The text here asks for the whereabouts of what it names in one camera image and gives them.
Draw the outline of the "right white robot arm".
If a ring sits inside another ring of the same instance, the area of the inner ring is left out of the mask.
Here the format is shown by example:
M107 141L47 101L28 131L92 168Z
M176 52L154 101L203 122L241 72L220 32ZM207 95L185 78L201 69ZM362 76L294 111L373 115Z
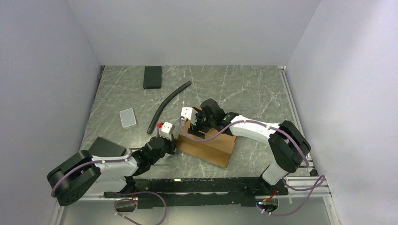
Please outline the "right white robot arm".
M183 134L193 141L208 142L221 134L241 136L261 143L268 143L274 161L262 172L259 190L269 195L286 175L302 167L309 167L307 155L311 146L299 129L289 120L282 123L266 123L249 119L236 112L225 112L212 98L199 108L184 107L180 121L190 121Z

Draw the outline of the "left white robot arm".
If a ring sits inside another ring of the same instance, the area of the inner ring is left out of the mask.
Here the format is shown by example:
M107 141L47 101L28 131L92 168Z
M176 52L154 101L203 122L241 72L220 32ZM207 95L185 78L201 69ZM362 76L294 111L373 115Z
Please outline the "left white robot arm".
M48 175L52 190L60 206L68 206L85 194L120 193L128 197L134 193L134 177L147 172L166 154L173 155L178 140L155 136L141 148L116 157L101 157L82 150L54 168Z

